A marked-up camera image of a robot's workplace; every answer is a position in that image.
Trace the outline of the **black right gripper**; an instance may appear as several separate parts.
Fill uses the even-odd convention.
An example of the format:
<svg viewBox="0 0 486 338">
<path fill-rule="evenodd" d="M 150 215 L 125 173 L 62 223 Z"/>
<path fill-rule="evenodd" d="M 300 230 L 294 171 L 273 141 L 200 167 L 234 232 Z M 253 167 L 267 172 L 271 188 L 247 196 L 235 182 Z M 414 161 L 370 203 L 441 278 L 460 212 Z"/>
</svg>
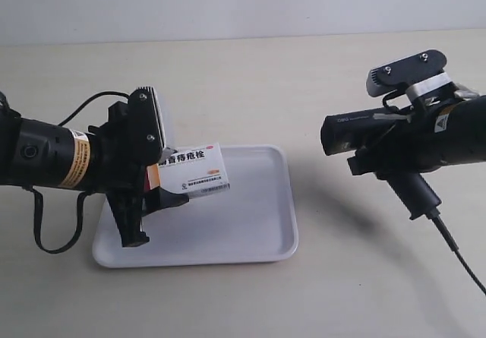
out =
<svg viewBox="0 0 486 338">
<path fill-rule="evenodd" d="M 395 143 L 401 144 L 406 164 L 420 173 L 462 163 L 459 113 L 453 111 L 462 103 L 455 94 L 457 90 L 454 83 L 437 88 L 431 96 L 437 102 L 421 112 L 417 106 L 405 108 L 403 114 L 398 114 L 396 108 L 383 108 L 404 121 Z"/>
</svg>

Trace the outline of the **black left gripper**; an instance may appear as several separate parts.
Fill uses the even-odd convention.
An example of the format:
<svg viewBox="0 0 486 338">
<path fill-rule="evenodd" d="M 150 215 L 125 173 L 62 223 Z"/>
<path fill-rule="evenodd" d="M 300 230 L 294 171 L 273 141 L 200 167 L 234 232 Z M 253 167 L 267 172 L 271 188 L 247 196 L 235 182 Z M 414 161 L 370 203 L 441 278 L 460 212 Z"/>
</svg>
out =
<svg viewBox="0 0 486 338">
<path fill-rule="evenodd" d="M 146 216 L 180 207 L 189 202 L 189 196 L 161 187 L 144 194 L 148 166 L 141 165 L 132 156 L 128 140 L 128 103 L 113 104 L 109 108 L 109 120 L 100 126 L 89 126 L 88 131 L 99 141 L 100 169 L 96 181 L 98 190 L 109 202 L 121 246 L 133 248 L 148 243 L 150 238 L 141 227 L 143 211 Z M 174 148 L 164 147 L 161 158 L 166 159 L 177 152 Z"/>
</svg>

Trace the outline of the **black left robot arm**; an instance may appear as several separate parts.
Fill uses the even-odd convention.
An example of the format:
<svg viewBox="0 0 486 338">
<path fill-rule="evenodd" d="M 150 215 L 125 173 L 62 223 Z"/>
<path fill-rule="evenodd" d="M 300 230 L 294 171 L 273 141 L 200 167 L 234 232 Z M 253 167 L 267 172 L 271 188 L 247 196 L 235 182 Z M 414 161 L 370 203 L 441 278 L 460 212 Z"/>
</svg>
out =
<svg viewBox="0 0 486 338">
<path fill-rule="evenodd" d="M 166 139 L 163 116 L 152 87 L 139 87 L 108 109 L 108 120 L 87 131 L 75 131 L 28 119 L 1 97 L 1 184 L 18 186 L 34 195 L 33 235 L 41 241 L 43 195 L 40 187 L 78 191 L 77 224 L 64 246 L 49 250 L 60 254 L 79 239 L 84 224 L 84 201 L 104 194 L 124 248 L 150 240 L 142 230 L 144 216 L 186 204 L 176 194 L 150 180 L 157 167 L 176 150 Z"/>
</svg>

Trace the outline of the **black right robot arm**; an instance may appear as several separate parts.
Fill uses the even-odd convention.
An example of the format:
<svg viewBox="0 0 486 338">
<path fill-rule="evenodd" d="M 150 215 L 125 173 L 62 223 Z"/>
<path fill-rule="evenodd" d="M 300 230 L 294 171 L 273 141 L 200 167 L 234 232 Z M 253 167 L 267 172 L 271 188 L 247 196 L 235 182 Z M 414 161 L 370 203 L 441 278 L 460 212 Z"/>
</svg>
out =
<svg viewBox="0 0 486 338">
<path fill-rule="evenodd" d="M 415 220 L 435 218 L 440 198 L 424 180 L 441 167 L 485 161 L 485 98 L 461 96 L 446 85 L 429 104 L 389 106 L 328 115 L 320 129 L 327 156 L 353 152 L 353 175 L 373 173 L 388 183 Z"/>
</svg>

